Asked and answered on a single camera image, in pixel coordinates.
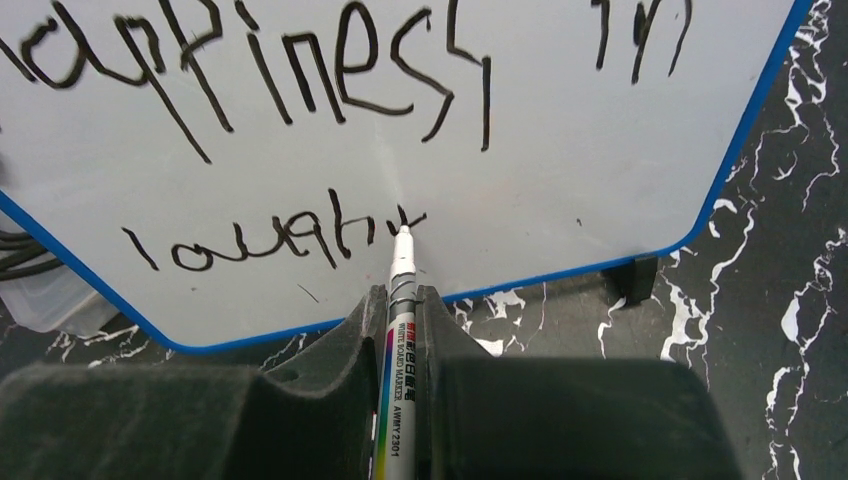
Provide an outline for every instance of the whiteboard marker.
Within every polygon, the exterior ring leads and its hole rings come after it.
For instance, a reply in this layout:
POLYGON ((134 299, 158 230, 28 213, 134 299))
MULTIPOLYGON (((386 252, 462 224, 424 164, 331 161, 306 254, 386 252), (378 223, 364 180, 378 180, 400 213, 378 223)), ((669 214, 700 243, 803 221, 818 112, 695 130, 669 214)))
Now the whiteboard marker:
POLYGON ((415 478, 415 257, 412 234, 395 235, 386 348, 374 442, 375 480, 415 478))

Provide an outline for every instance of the black and white marble surface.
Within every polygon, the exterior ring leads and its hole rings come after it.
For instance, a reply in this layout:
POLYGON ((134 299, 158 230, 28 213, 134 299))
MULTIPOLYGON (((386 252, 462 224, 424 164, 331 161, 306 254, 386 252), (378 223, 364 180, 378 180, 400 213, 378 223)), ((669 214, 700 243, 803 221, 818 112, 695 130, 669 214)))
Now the black and white marble surface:
MULTIPOLYGON (((846 106, 848 3, 816 0, 708 228, 661 260, 652 301, 621 309, 592 274, 456 302, 456 321, 494 355, 682 363, 709 387, 746 478, 846 478, 846 106)), ((123 318, 79 339, 4 314, 0 378, 34 362, 265 370, 321 334, 200 357, 123 318)))

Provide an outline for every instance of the black marker writing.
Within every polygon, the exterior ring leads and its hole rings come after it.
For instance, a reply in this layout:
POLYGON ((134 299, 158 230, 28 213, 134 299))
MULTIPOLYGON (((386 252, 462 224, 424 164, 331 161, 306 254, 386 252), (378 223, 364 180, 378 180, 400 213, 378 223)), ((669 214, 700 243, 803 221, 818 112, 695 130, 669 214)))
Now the black marker writing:
POLYGON ((449 54, 483 67, 483 146, 480 148, 480 151, 485 152, 489 149, 489 119, 492 110, 492 59, 489 56, 484 56, 482 61, 477 60, 468 51, 456 46, 456 11, 458 8, 459 0, 450 0, 448 2, 445 44, 449 54))
POLYGON ((342 252, 342 256, 345 259, 350 260, 350 249, 347 248, 344 244, 344 238, 342 236, 342 230, 344 227, 356 223, 356 222, 366 222, 368 225, 368 239, 366 240, 367 245, 370 247, 372 243, 374 243, 374 232, 377 230, 377 224, 374 222, 374 217, 368 215, 365 217, 355 218, 353 220, 342 221, 342 206, 339 203, 339 196, 336 194, 336 191, 332 188, 329 189, 330 193, 330 203, 333 204, 333 215, 334 215, 334 226, 336 232, 336 246, 339 248, 339 251, 342 252))
POLYGON ((244 24, 247 25, 247 28, 251 30, 251 32, 247 34, 247 44, 250 46, 250 53, 253 54, 253 61, 256 62, 259 74, 265 82, 265 88, 267 88, 268 93, 271 94, 271 99, 274 100, 274 105, 277 107, 277 112, 280 113, 280 117, 283 118, 283 122, 285 122, 286 125, 291 125, 294 121, 291 116, 289 116, 286 104, 283 102, 283 97, 277 89, 274 77, 271 76, 268 64, 265 62, 265 55, 262 53, 262 46, 259 44, 259 39, 256 38, 256 34, 253 33, 259 31, 259 24, 256 23, 256 20, 254 20, 253 16, 250 15, 250 12, 247 11, 247 7, 244 5, 244 2, 240 0, 236 1, 236 12, 238 12, 242 21, 244 21, 244 24))
POLYGON ((300 287, 300 289, 301 289, 301 290, 303 290, 304 292, 306 292, 306 294, 307 294, 307 295, 309 295, 309 297, 310 297, 310 298, 312 298, 312 300, 315 300, 315 303, 321 303, 321 302, 319 302, 319 301, 318 301, 318 299, 317 299, 317 298, 315 298, 315 295, 312 295, 312 292, 310 292, 309 290, 307 290, 306 288, 304 288, 304 286, 303 286, 303 285, 301 285, 301 284, 299 284, 299 283, 298 283, 298 284, 297 284, 297 286, 298 286, 298 287, 300 287))
MULTIPOLYGON (((683 49, 683 42, 689 33, 689 27, 692 24, 692 0, 683 0, 686 9, 686 16, 683 23, 683 29, 677 39, 674 57, 671 60, 671 66, 668 69, 670 77, 675 68, 677 61, 680 58, 680 52, 683 49)), ((642 59, 645 56, 645 48, 648 44, 648 38, 651 35, 651 27, 656 18, 662 0, 652 0, 648 11, 645 11, 645 4, 639 2, 636 5, 636 13, 633 16, 633 44, 636 45, 636 57, 633 60, 633 72, 630 76, 630 83, 636 85, 639 83, 639 74, 642 69, 642 59)), ((604 57, 606 56, 607 42, 609 40, 609 18, 611 2, 609 0, 591 0, 592 7, 601 7, 601 42, 598 47, 598 59, 595 63, 595 68, 601 70, 604 68, 604 57)))
POLYGON ((489 125, 492 116, 492 58, 483 57, 483 146, 481 152, 489 149, 489 125))
POLYGON ((401 226, 406 225, 411 229, 424 220, 427 220, 427 212, 424 212, 420 217, 410 222, 409 218, 406 216, 406 211, 400 205, 398 205, 398 215, 400 215, 400 225, 397 227, 395 227, 395 224, 392 223, 391 220, 386 220, 386 226, 389 227, 389 233, 391 233, 393 237, 398 234, 401 226))
MULTIPOLYGON (((220 122, 221 127, 227 132, 232 132, 233 127, 230 126, 230 122, 227 120, 227 115, 224 113, 224 109, 221 107, 221 103, 218 101, 218 97, 215 95, 215 92, 212 91, 212 87, 209 86, 209 82, 206 80, 206 75, 203 73, 203 69, 200 68, 200 64, 197 63, 197 59, 194 55, 185 55, 186 51, 193 52, 197 48, 203 46, 206 42, 220 37, 221 34, 221 17, 218 12, 218 7, 215 6, 215 3, 212 2, 212 0, 199 1, 207 8, 207 10, 209 10, 209 21, 212 23, 212 27, 210 33, 204 35, 202 38, 198 38, 191 44, 189 44, 186 40, 185 34, 180 27, 177 15, 174 13, 173 7, 171 7, 171 0, 159 0, 159 6, 162 9, 162 13, 165 15, 165 19, 168 21, 171 33, 174 35, 174 38, 177 40, 177 43, 182 49, 181 65, 183 65, 183 69, 186 68, 184 65, 188 65, 188 67, 191 68, 191 71, 194 72, 194 76, 197 79, 197 83, 200 84, 201 90, 203 90, 203 93, 206 94, 206 98, 209 100, 212 110, 218 117, 218 122, 220 122)), ((206 163, 212 163, 208 158, 204 158, 204 161, 206 163)))
POLYGON ((259 24, 254 20, 253 15, 247 11, 247 7, 244 5, 244 2, 241 0, 236 0, 236 13, 238 13, 239 17, 244 21, 247 27, 254 32, 259 31, 259 24))
POLYGON ((433 128, 430 129, 430 132, 421 139, 422 143, 426 143, 430 141, 433 137, 439 133, 439 129, 442 128, 442 123, 445 121, 445 117, 448 114, 448 110, 450 109, 451 102, 453 102, 454 94, 452 91, 445 88, 441 83, 437 82, 434 78, 429 77, 418 70, 410 67, 406 60, 403 59, 400 55, 400 44, 403 42, 403 38, 406 37, 407 34, 418 24, 421 20, 427 20, 428 28, 430 30, 430 15, 432 15, 433 11, 428 7, 424 7, 419 10, 415 15, 409 18, 403 26, 395 33, 392 38, 392 61, 397 64, 398 68, 403 71, 403 73, 409 75, 410 77, 418 80, 419 82, 424 83, 429 86, 433 90, 439 92, 442 96, 444 96, 444 100, 442 102, 442 108, 439 111, 439 115, 436 118, 436 123, 433 124, 433 128))
POLYGON ((55 33, 59 30, 59 24, 56 22, 56 19, 53 17, 47 17, 46 23, 40 23, 35 26, 35 29, 27 37, 23 42, 21 42, 21 59, 29 67, 30 71, 35 74, 36 77, 39 78, 42 82, 44 82, 50 88, 56 90, 64 90, 67 88, 71 88, 76 85, 77 81, 79 81, 80 76, 82 75, 82 70, 85 68, 86 58, 82 51, 77 48, 76 59, 74 60, 74 65, 71 67, 71 70, 62 80, 53 80, 48 77, 46 73, 35 63, 35 60, 32 58, 32 52, 41 42, 44 41, 45 37, 50 33, 55 33))
MULTIPOLYGON (((177 14, 174 11, 172 0, 157 1, 171 34, 180 47, 178 57, 180 68, 183 71, 191 71, 197 80, 200 89, 205 94, 206 99, 209 102, 212 111, 216 115, 221 127, 226 132, 232 133, 234 129, 230 125, 227 115, 224 112, 224 108, 210 86, 210 82, 201 68, 197 58, 201 56, 200 52, 202 49, 207 48, 216 41, 222 41, 224 39, 222 14, 216 5, 217 0, 196 0, 205 9, 209 24, 208 27, 200 32, 190 32, 194 35, 193 39, 186 38, 186 34, 188 32, 183 30, 180 20, 177 18, 177 14)), ((37 83, 40 80, 54 90, 67 90, 78 84, 85 71, 86 65, 90 64, 98 74, 116 80, 122 84, 137 88, 144 88, 150 84, 153 86, 153 89, 160 97, 163 105, 168 110, 168 113, 177 123, 183 135, 185 135, 186 139, 197 154, 206 164, 212 163, 209 156, 205 153, 195 138, 194 134, 190 131, 187 122, 179 114, 175 104, 168 98, 168 94, 163 88, 161 82, 157 80, 161 79, 161 76, 167 73, 167 69, 165 59, 162 56, 162 48, 159 44, 159 35, 151 22, 141 17, 122 15, 116 15, 114 17, 115 27, 118 29, 118 32, 124 42, 127 43, 129 53, 133 56, 136 63, 139 64, 140 68, 138 73, 118 72, 104 65, 104 63, 98 58, 82 28, 74 20, 72 13, 65 8, 62 2, 54 0, 51 2, 51 5, 53 6, 58 18, 48 16, 43 23, 36 24, 31 30, 31 33, 21 41, 20 55, 17 55, 16 52, 3 40, 0 40, 0 50, 3 51, 6 58, 13 66, 15 66, 26 80, 33 83, 37 83), (54 37, 51 34, 58 33, 62 28, 67 30, 68 34, 75 43, 75 58, 73 58, 72 65, 67 73, 63 75, 48 75, 36 61, 35 51, 39 47, 50 48, 51 44, 49 40, 54 37), (136 31, 144 33, 147 43, 146 49, 143 49, 140 46, 140 39, 138 39, 138 42, 133 40, 133 35, 137 36, 138 34, 136 31)), ((283 122, 286 125, 292 125, 294 123, 293 119, 289 114, 287 105, 283 99, 283 94, 280 89, 278 89, 277 82, 272 77, 265 52, 263 52, 263 48, 260 45, 259 35, 257 35, 260 29, 259 22, 250 13, 243 0, 234 0, 233 5, 236 14, 249 29, 249 31, 245 34, 247 45, 254 58, 257 70, 265 83, 266 89, 268 90, 280 117, 283 119, 283 122)), ((476 58, 468 50, 457 46, 458 5, 458 0, 449 0, 448 2, 447 36, 445 39, 446 49, 449 55, 471 62, 482 69, 483 141, 481 151, 485 152, 489 148, 490 138, 492 60, 488 56, 476 58)), ((429 132, 422 137, 422 142, 425 143, 433 139, 441 130, 452 106, 452 102, 456 98, 455 93, 442 82, 436 80, 434 76, 412 67, 401 55, 400 49, 405 36, 409 34, 411 30, 422 20, 425 21, 427 31, 431 30, 431 15, 432 11, 427 7, 423 7, 418 10, 417 13, 409 18, 400 27, 400 29, 394 33, 391 42, 391 60, 393 63, 396 64, 407 76, 424 83, 439 93, 442 97, 438 115, 436 116, 429 132)), ((355 95, 351 95, 348 91, 348 85, 346 83, 346 81, 349 80, 348 75, 371 72, 376 68, 379 61, 380 45, 378 29, 365 3, 358 0, 353 0, 347 3, 341 10, 338 25, 337 37, 335 39, 335 62, 333 65, 333 73, 336 82, 335 85, 331 82, 330 74, 328 72, 329 69, 325 64, 320 42, 315 33, 306 31, 292 35, 282 35, 283 49, 286 52, 286 56, 289 61, 288 63, 295 76, 307 110, 314 113, 316 111, 316 105, 311 85, 304 73, 304 68, 301 62, 302 58, 298 58, 297 47, 301 43, 309 45, 312 53, 312 59, 317 68, 318 75, 320 76, 324 87, 324 92, 326 93, 337 123, 343 124, 346 122, 340 104, 362 108, 380 115, 403 116, 411 114, 414 110, 414 104, 412 102, 406 106, 390 107, 377 104, 370 99, 366 100, 364 98, 356 97, 355 95), (350 41, 349 31, 354 16, 358 17, 367 35, 368 56, 362 60, 362 63, 356 63, 351 61, 351 59, 345 58, 345 55, 348 53, 347 47, 348 42, 350 41), (338 98, 336 97, 335 88, 338 88, 338 98)), ((62 39, 60 37, 53 41, 61 42, 62 39)))
MULTIPOLYGON (((345 246, 344 243, 344 227, 353 223, 364 221, 368 228, 367 235, 365 237, 366 245, 370 247, 374 243, 376 222, 374 221, 374 217, 370 215, 345 221, 342 215, 341 203, 339 201, 339 197, 335 189, 328 189, 328 193, 330 195, 330 203, 333 207, 334 213, 333 227, 335 232, 336 246, 338 247, 342 256, 345 259, 349 260, 352 256, 352 252, 345 246)), ((420 217, 410 222, 407 218, 406 212, 400 205, 398 205, 398 213, 401 219, 400 224, 409 225, 410 228, 414 227, 415 225, 418 225, 419 223, 427 219, 427 214, 424 213, 420 217)), ((205 272, 211 269, 215 265, 216 261, 240 263, 247 261, 251 258, 268 257, 277 253, 284 246, 288 247, 292 255, 294 255, 295 257, 302 258, 309 256, 312 252, 307 248, 302 248, 302 246, 297 243, 297 240, 305 237, 313 237, 318 243, 318 246, 321 248, 321 253, 327 260, 327 263, 330 265, 330 267, 332 269, 336 269, 338 267, 335 259, 333 258, 333 254, 330 251, 330 247, 324 239, 321 221, 314 212, 304 211, 292 215, 291 217, 289 217, 285 224, 282 223, 280 217, 271 217, 271 225, 274 229, 274 232, 277 234, 277 240, 271 248, 258 252, 252 251, 248 247, 247 241, 245 240, 245 234, 241 225, 236 222, 233 222, 232 225, 233 235, 235 239, 235 247, 238 250, 236 254, 223 253, 221 251, 211 249, 198 243, 175 243, 170 248, 169 252, 171 256, 171 261, 175 266, 183 270, 187 270, 190 272, 205 272), (295 227, 302 226, 302 224, 304 223, 307 223, 306 230, 294 231, 295 227)), ((386 225, 389 228, 389 233, 391 233, 392 235, 397 235, 397 228, 395 227, 393 222, 387 221, 386 225)), ((145 250, 144 246, 142 246, 141 241, 139 240, 139 237, 135 234, 135 232, 126 227, 122 227, 121 230, 123 230, 127 237, 129 237, 133 247, 135 247, 139 255, 141 255, 141 257, 147 262, 148 266, 150 266, 150 268, 154 271, 160 271, 159 266, 156 264, 152 256, 147 252, 147 250, 145 250)))
POLYGON ((604 68, 609 40, 609 0, 592 0, 592 7, 601 7, 601 43, 598 46, 598 60, 595 62, 595 68, 600 70, 604 68))
MULTIPOLYGON (((68 33, 71 34, 74 41, 77 44, 78 51, 85 57, 88 63, 94 67, 94 70, 101 75, 106 75, 109 78, 117 80, 121 83, 125 83, 127 85, 132 85, 134 87, 138 87, 145 84, 144 75, 139 74, 138 78, 130 78, 126 75, 122 75, 110 68, 106 68, 103 63, 97 58, 97 55, 94 54, 94 51, 91 49, 91 45, 88 43, 88 39, 85 37, 85 34, 82 32, 82 29, 71 16, 70 12, 62 5, 60 2, 53 2, 53 9, 56 10, 56 14, 59 16, 59 19, 62 20, 62 23, 65 25, 65 28, 68 29, 68 33)), ((159 37, 156 35, 156 32, 153 30, 153 26, 150 25, 149 22, 144 21, 140 22, 136 25, 132 25, 133 28, 141 28, 145 31, 148 38, 148 50, 150 51, 151 57, 153 57, 153 63, 155 64, 156 72, 164 73, 165 72, 165 62, 162 60, 162 53, 159 51, 159 37)))
POLYGON ((671 60, 671 67, 668 69, 668 76, 674 73, 677 67, 677 59, 680 57, 680 50, 683 49, 683 40, 686 39, 686 34, 689 33, 689 25, 692 24, 692 0, 686 2, 686 19, 683 21, 683 30, 680 32, 680 37, 677 39, 677 48, 674 50, 674 58, 671 60))
POLYGON ((150 258, 150 255, 147 254, 147 251, 145 251, 144 247, 141 246, 141 242, 139 241, 138 236, 135 234, 135 232, 125 227, 121 227, 121 230, 123 230, 124 233, 126 233, 127 236, 130 237, 130 241, 133 243, 133 246, 138 251, 138 254, 141 255, 141 258, 147 260, 147 264, 150 265, 150 268, 158 272, 159 266, 156 265, 156 262, 154 262, 153 259, 150 258))
POLYGON ((35 78, 35 75, 33 75, 32 72, 30 72, 29 70, 27 70, 26 65, 24 65, 23 62, 20 61, 20 59, 18 59, 18 56, 15 55, 15 52, 12 51, 12 49, 9 48, 8 45, 6 45, 6 42, 4 42, 3 39, 0 39, 0 50, 3 50, 3 54, 6 55, 6 58, 8 58, 10 62, 12 62, 12 65, 14 65, 15 68, 17 68, 18 71, 21 72, 21 75, 23 75, 24 78, 33 83, 38 81, 38 79, 35 78))
MULTIPOLYGON (((639 82, 639 70, 642 68, 642 57, 645 54, 645 46, 648 43, 648 36, 651 34, 651 25, 654 23, 654 17, 657 15, 662 0, 653 0, 648 14, 645 14, 645 5, 639 2, 636 5, 636 15, 633 18, 633 41, 638 47, 636 51, 636 59, 633 62, 633 75, 630 79, 632 84, 639 82)), ((686 39, 686 34, 689 32, 689 26, 692 23, 692 0, 685 0, 686 18, 683 23, 683 30, 680 32, 680 37, 677 39, 677 48, 674 52, 674 58, 671 61, 671 67, 668 70, 670 77, 677 67, 677 59, 680 57, 680 50, 683 48, 683 41, 686 39)))
POLYGON ((273 255, 274 253, 277 253, 280 248, 283 247, 283 245, 288 246, 289 250, 291 250, 291 252, 295 256, 305 257, 309 255, 310 251, 308 249, 301 250, 300 248, 298 248, 293 239, 314 236, 318 240, 318 244, 320 245, 321 250, 324 253, 324 256, 326 257, 327 261, 330 263, 330 266, 333 269, 336 268, 336 262, 333 259, 333 256, 330 253, 330 249, 327 246, 327 242, 324 240, 324 236, 321 233, 321 223, 314 213, 298 213, 289 218, 285 225, 281 225, 280 218, 275 216, 272 218, 272 224, 274 230, 277 232, 277 243, 264 252, 250 252, 248 250, 247 244, 244 241, 244 233, 242 231, 241 226, 238 223, 233 223, 236 247, 239 250, 238 256, 230 256, 196 243, 192 246, 177 243, 174 244, 173 247, 171 247, 171 260, 174 262, 174 265, 184 270, 188 270, 190 272, 205 272, 206 270, 212 268, 212 266, 215 264, 216 258, 228 262, 244 262, 245 260, 251 257, 261 258, 273 255), (292 227, 298 222, 298 220, 302 218, 308 218, 309 220, 311 220, 312 228, 304 232, 292 232, 292 227), (202 264, 198 265, 196 263, 186 263, 186 261, 183 259, 183 255, 186 252, 193 254, 195 257, 201 257, 202 264))
MULTIPOLYGON (((136 45, 135 40, 130 33, 130 30, 138 28, 138 25, 142 25, 147 20, 143 18, 124 18, 124 17, 115 17, 115 27, 118 29, 118 33, 121 34, 121 38, 124 39, 124 43, 127 45, 130 53, 135 59, 138 66, 141 67, 142 77, 144 79, 144 83, 150 83, 156 93, 159 95, 159 98, 162 100, 162 103, 165 105, 165 108, 168 109, 168 113, 171 114, 171 117, 177 122, 177 125, 182 130, 188 142, 194 147, 194 150, 200 155, 200 158, 203 159, 206 163, 212 163, 209 160, 209 156, 206 155, 206 152, 203 151, 203 148, 200 147, 200 144, 197 143, 197 140, 192 135, 191 131, 188 129, 188 126, 185 124, 183 119, 180 117, 180 114, 177 112, 177 109, 174 107, 174 104, 171 103, 171 99, 168 98, 168 93, 165 92, 165 89, 162 88, 162 85, 159 83, 159 80, 156 78, 156 75, 150 69, 150 66, 147 64, 147 61, 144 59, 144 56, 141 54, 141 50, 139 50, 138 45, 136 45)), ((142 28, 142 31, 148 35, 148 44, 152 43, 149 40, 149 36, 155 35, 156 33, 153 29, 142 28)))
POLYGON ((371 13, 368 12, 368 8, 365 7, 362 2, 356 1, 350 2, 345 5, 345 8, 342 10, 341 16, 339 17, 339 31, 338 37, 336 37, 335 62, 336 85, 339 88, 339 96, 341 97, 342 102, 348 105, 353 105, 354 107, 364 108, 366 110, 371 110, 372 112, 377 112, 389 116, 407 115, 409 113, 412 113, 413 105, 411 104, 404 108, 388 108, 377 105, 372 102, 353 98, 347 93, 345 75, 365 73, 372 70, 374 66, 377 65, 377 58, 379 56, 379 52, 380 44, 377 39, 377 27, 376 25, 374 25, 374 20, 371 18, 371 13), (359 18, 362 20, 362 24, 363 26, 365 26, 365 32, 368 35, 368 60, 366 60, 365 63, 360 65, 346 65, 344 55, 345 47, 347 46, 350 19, 353 17, 354 12, 359 14, 359 18))
POLYGON ((315 100, 312 99, 312 90, 309 88, 309 80, 303 73, 303 67, 300 65, 300 60, 297 57, 295 45, 301 42, 309 44, 312 50, 312 59, 315 66, 318 68, 318 75, 321 77, 321 83, 324 85, 324 91, 327 94, 327 100, 330 102, 330 108, 333 109, 333 115, 336 117, 336 122, 344 123, 345 118, 339 108, 339 102, 336 100, 336 93, 333 91, 333 85, 330 83, 330 75, 327 73, 327 66, 324 64, 324 56, 321 54, 321 45, 318 43, 318 37, 312 32, 299 33, 296 35, 283 35, 283 46, 286 49, 286 55, 289 57, 289 64, 292 67, 292 72, 297 79, 297 86, 300 88, 300 95, 303 97, 303 103, 306 104, 306 109, 311 113, 315 112, 315 100))

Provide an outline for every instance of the black plastic foot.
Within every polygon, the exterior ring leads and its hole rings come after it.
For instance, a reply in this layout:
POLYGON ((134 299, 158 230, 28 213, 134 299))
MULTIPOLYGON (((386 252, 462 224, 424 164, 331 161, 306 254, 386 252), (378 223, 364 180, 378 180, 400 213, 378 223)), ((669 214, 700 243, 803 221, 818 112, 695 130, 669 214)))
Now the black plastic foot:
POLYGON ((625 305, 637 305, 651 298, 658 265, 659 259, 655 256, 639 257, 604 270, 604 273, 613 281, 621 296, 627 299, 625 305))

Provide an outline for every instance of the transparent plastic container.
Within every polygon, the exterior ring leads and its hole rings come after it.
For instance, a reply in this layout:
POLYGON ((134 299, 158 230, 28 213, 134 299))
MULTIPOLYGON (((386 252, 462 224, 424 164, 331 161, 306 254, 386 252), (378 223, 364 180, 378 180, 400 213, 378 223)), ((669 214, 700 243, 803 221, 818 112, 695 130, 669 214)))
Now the transparent plastic container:
MULTIPOLYGON (((22 231, 2 212, 0 229, 7 232, 22 231)), ((50 254, 43 255, 21 266, 40 263, 49 258, 50 254)), ((117 308, 66 266, 31 277, 0 282, 0 298, 15 323, 36 332, 59 330, 90 337, 118 314, 117 308)))

